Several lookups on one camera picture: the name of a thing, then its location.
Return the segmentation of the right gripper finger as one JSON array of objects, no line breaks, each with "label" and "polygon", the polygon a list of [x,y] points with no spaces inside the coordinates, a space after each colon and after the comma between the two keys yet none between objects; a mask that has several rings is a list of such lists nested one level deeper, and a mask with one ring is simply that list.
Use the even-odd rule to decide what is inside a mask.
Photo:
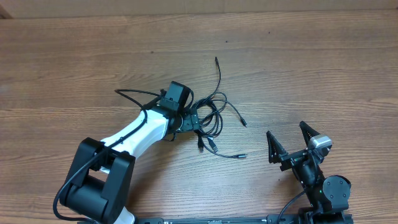
[{"label": "right gripper finger", "polygon": [[280,142],[276,140],[275,136],[270,132],[266,132],[267,143],[269,148],[269,163],[280,163],[284,156],[288,155],[288,152],[282,147]]},{"label": "right gripper finger", "polygon": [[317,132],[316,130],[314,130],[313,128],[311,128],[306,122],[301,121],[299,123],[299,127],[302,131],[303,134],[303,138],[305,140],[306,145],[309,144],[310,139],[314,136],[318,136],[320,133]]}]

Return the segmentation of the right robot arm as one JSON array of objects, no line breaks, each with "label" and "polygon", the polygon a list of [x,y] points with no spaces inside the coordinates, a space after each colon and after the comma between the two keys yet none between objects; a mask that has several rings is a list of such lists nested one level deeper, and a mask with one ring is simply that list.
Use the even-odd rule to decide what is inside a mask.
[{"label": "right robot arm", "polygon": [[[342,175],[325,177],[320,164],[332,148],[332,140],[311,128],[306,122],[299,123],[306,148],[288,153],[276,137],[266,132],[269,162],[280,164],[281,171],[291,170],[300,182],[303,191],[291,199],[275,218],[276,223],[353,223],[349,209],[351,182]],[[301,196],[306,195],[309,207],[300,208],[297,214],[286,214],[286,210]]]}]

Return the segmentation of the black USB cable long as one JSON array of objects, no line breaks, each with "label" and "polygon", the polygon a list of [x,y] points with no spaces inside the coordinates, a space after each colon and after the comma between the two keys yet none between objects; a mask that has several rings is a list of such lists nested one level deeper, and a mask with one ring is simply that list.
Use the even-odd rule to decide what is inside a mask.
[{"label": "black USB cable long", "polygon": [[214,138],[218,137],[223,130],[224,122],[221,113],[228,105],[237,114],[241,124],[245,128],[247,127],[246,120],[242,117],[236,107],[228,100],[226,93],[219,91],[221,85],[221,67],[218,57],[215,57],[215,65],[218,71],[218,82],[214,92],[209,94],[207,97],[196,101],[192,105],[192,108],[196,110],[205,106],[211,110],[211,112],[204,118],[199,118],[200,127],[195,131],[195,134],[198,137],[198,148],[201,152],[206,149],[213,155],[227,159],[245,159],[248,156],[247,154],[236,154],[233,156],[220,154],[218,152],[218,147],[214,142]]}]

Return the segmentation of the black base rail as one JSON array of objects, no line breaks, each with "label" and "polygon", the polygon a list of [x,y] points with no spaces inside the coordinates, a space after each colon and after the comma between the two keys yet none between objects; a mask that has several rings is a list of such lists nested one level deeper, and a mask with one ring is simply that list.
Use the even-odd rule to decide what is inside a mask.
[{"label": "black base rail", "polygon": [[[299,215],[282,215],[280,224],[353,224],[351,215],[317,215],[312,217],[312,221],[305,221]],[[163,219],[163,218],[132,218],[126,220],[118,218],[114,224],[276,224],[278,215],[268,215],[266,217],[241,217],[241,218],[185,218],[185,219]]]}]

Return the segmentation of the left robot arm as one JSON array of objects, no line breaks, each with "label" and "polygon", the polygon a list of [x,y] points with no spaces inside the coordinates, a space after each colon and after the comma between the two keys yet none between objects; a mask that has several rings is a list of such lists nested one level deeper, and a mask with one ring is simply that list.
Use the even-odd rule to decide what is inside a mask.
[{"label": "left robot arm", "polygon": [[126,208],[136,159],[166,135],[198,127],[192,102],[189,87],[171,82],[167,91],[139,104],[139,116],[118,133],[84,139],[53,200],[54,215],[77,223],[137,223]]}]

